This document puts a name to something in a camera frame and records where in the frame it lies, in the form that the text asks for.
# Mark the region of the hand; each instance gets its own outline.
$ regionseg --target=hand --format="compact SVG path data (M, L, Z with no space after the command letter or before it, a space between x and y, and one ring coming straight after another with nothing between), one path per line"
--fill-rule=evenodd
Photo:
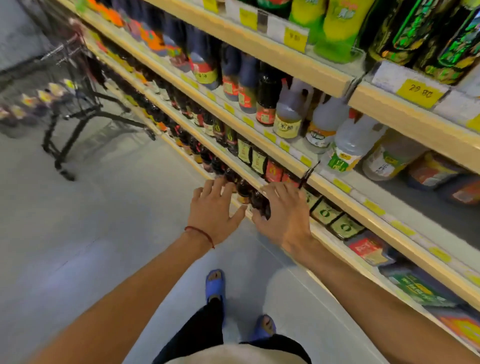
M227 183L222 193L225 178L207 180L203 187L193 191L190 203L188 226L193 226L206 232L217 245L233 233L245 217L246 205L241 206L230 217L230 201L234 188L233 183Z
M291 183L273 182L263 188L270 202L271 217L265 220L257 209L253 222L257 230L294 258L312 241L310 212L303 191Z

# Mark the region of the foot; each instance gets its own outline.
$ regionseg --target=foot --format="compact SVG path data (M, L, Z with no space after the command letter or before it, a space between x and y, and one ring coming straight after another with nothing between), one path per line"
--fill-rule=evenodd
M205 298L207 303L211 300L220 300L223 306L223 325L225 324L225 273L221 269L212 270L205 279Z
M257 319L250 341L271 338L276 333L275 322L269 315L261 315Z

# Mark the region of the black pants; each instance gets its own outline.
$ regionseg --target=black pants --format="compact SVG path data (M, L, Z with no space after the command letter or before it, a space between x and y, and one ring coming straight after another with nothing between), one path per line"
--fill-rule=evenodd
M223 306L220 300L213 299L198 310L179 332L168 342L153 360L152 364L164 364L172 359L191 355L195 352L223 344ZM281 350L298 355L308 364L310 357L295 340L274 334L271 338L242 344L250 344L262 349Z

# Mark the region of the left hand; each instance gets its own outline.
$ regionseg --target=left hand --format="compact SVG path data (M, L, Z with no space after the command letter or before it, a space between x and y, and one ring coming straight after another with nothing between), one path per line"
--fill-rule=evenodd
M225 178L207 180L203 187L193 191L190 203L188 226L193 226L206 232L217 245L233 233L245 217L247 205L242 205L230 217L230 201L234 188L233 183L227 183L222 193Z

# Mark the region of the tiled floor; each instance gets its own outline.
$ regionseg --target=tiled floor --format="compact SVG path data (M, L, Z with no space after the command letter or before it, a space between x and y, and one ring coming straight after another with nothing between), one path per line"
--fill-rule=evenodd
M76 182L55 172L40 130L18 140L0 134L1 363L24 362L185 226L200 175L161 140L101 129L106 123L92 121L72 151ZM204 304L204 277L216 267L227 276L225 341L245 338L266 312L314 363L385 363L343 308L248 220L186 272L125 363L152 361Z

